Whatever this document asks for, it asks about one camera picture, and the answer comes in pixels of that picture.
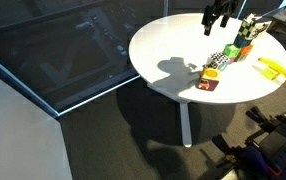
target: dark gray carpet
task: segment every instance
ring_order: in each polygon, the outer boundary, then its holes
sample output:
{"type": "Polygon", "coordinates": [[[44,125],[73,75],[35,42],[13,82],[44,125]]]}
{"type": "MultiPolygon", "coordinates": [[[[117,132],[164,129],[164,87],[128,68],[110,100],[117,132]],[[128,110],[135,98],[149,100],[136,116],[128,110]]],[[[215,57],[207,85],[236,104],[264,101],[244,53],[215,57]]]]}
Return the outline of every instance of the dark gray carpet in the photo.
{"type": "Polygon", "coordinates": [[[247,103],[190,104],[193,146],[185,148],[178,104],[138,79],[61,118],[73,179],[214,179],[223,154],[211,138],[222,133],[231,146],[243,145],[258,130],[244,114],[253,105],[286,111],[286,84],[247,103]]]}

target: yellow banana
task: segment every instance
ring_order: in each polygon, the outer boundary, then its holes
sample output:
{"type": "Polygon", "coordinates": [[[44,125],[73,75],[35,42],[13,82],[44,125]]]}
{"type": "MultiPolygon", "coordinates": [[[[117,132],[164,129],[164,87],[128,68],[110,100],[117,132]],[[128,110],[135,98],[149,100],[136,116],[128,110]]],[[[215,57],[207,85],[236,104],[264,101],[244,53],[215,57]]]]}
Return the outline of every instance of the yellow banana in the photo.
{"type": "Polygon", "coordinates": [[[277,62],[275,62],[275,61],[273,61],[271,59],[268,59],[268,58],[259,58],[258,60],[261,63],[264,63],[264,64],[268,65],[273,70],[281,73],[285,77],[285,79],[286,79],[286,68],[284,68],[283,66],[281,66],[277,62]]]}

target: green toy block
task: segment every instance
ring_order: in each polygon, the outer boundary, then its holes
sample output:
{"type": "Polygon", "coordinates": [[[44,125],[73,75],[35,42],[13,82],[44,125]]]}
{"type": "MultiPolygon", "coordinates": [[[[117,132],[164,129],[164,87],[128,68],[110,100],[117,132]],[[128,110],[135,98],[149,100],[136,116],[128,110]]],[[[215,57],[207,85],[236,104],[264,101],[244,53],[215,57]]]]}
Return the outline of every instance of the green toy block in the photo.
{"type": "Polygon", "coordinates": [[[223,50],[223,54],[229,58],[235,58],[240,51],[241,48],[236,47],[234,44],[227,44],[223,50]]]}

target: round white table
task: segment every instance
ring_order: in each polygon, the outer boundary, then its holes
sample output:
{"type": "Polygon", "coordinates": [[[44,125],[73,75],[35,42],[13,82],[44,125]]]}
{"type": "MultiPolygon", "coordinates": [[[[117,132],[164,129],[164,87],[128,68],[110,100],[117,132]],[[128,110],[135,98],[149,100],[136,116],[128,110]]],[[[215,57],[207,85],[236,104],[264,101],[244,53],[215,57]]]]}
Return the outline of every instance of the round white table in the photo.
{"type": "Polygon", "coordinates": [[[286,51],[270,34],[252,41],[254,47],[245,61],[232,63],[221,73],[214,91],[196,88],[196,80],[208,56],[223,52],[237,35],[241,21],[230,18],[225,28],[220,17],[210,36],[204,35],[203,14],[179,14],[155,20],[133,36],[129,56],[134,68],[157,92],[180,103],[182,138],[186,147],[192,145],[188,102],[228,104],[251,101],[278,89],[285,78],[271,81],[261,75],[266,65],[259,57],[278,61],[286,67],[286,51]]]}

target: white wall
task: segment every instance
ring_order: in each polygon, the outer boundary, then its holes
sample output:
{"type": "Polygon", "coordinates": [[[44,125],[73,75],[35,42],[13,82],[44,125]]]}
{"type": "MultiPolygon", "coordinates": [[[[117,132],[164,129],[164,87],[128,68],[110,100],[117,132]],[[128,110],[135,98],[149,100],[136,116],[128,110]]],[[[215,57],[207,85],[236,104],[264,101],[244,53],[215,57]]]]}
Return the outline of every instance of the white wall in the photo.
{"type": "Polygon", "coordinates": [[[0,80],[0,180],[70,180],[60,124],[0,80]]]}

